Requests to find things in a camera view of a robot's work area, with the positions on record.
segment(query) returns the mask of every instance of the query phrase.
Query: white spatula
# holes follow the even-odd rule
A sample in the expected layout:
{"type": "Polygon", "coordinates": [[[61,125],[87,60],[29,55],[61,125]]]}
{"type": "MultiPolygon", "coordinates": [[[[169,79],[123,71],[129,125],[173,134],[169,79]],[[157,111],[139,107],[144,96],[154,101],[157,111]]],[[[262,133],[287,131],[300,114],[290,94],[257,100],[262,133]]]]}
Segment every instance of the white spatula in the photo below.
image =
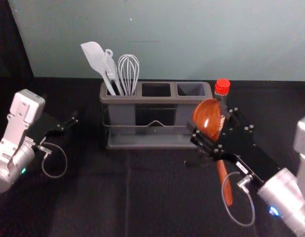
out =
{"type": "Polygon", "coordinates": [[[107,89],[111,95],[116,95],[114,89],[110,83],[110,80],[107,76],[106,69],[102,64],[102,59],[104,57],[104,51],[101,46],[96,42],[87,42],[81,44],[81,48],[86,56],[90,66],[93,70],[97,71],[103,77],[104,83],[107,86],[107,89]]]}

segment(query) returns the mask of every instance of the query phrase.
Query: table surface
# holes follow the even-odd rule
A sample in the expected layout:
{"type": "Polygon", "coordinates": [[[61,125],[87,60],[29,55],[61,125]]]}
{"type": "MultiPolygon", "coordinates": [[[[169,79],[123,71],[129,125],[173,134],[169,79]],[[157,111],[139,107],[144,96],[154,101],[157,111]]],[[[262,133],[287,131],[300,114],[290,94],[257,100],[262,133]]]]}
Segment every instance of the table surface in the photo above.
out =
{"type": "MultiPolygon", "coordinates": [[[[0,237],[294,236],[256,195],[255,224],[234,223],[223,206],[215,164],[205,158],[206,167],[184,169],[184,160],[199,158],[197,151],[106,150],[100,84],[44,78],[28,88],[47,95],[45,111],[61,120],[77,108],[84,114],[62,138],[48,140],[68,156],[64,177],[47,178],[38,154],[13,188],[0,195],[0,237]]],[[[15,89],[0,85],[0,138],[15,89]]],[[[292,145],[297,121],[305,116],[305,82],[231,82],[228,105],[239,107],[255,125],[256,143],[296,174],[299,158],[292,145]]],[[[56,155],[46,163],[55,173],[63,168],[56,155]]],[[[235,168],[228,164],[228,170],[235,168]]],[[[234,184],[238,179],[231,179],[231,209],[249,222],[249,203],[234,184]]]]}

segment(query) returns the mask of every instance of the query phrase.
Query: blue light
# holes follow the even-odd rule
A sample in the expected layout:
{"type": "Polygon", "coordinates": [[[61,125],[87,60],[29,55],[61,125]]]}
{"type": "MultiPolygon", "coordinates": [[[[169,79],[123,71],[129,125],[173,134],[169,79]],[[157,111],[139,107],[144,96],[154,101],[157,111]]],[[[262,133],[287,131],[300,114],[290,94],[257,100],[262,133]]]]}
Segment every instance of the blue light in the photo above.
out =
{"type": "Polygon", "coordinates": [[[275,209],[275,207],[271,206],[270,207],[270,210],[269,210],[269,213],[272,215],[272,216],[279,216],[279,212],[275,209]]]}

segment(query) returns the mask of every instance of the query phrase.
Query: utensil holder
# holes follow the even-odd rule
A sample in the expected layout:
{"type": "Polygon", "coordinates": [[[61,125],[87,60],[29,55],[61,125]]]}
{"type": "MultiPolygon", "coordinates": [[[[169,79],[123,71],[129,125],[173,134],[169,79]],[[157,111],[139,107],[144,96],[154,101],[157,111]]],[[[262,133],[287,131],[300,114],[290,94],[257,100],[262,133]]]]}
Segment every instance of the utensil holder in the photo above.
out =
{"type": "Polygon", "coordinates": [[[107,148],[196,148],[186,124],[208,98],[210,85],[201,81],[139,81],[133,96],[109,95],[102,83],[107,148]]]}

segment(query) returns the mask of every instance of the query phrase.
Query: whisk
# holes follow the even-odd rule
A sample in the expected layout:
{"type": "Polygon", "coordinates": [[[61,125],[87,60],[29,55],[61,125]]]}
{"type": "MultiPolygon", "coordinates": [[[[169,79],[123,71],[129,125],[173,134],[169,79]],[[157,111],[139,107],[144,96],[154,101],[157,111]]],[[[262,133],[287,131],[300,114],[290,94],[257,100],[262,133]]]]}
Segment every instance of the whisk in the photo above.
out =
{"type": "Polygon", "coordinates": [[[118,60],[118,74],[125,95],[134,95],[139,76],[139,61],[132,54],[124,54],[118,60]]]}

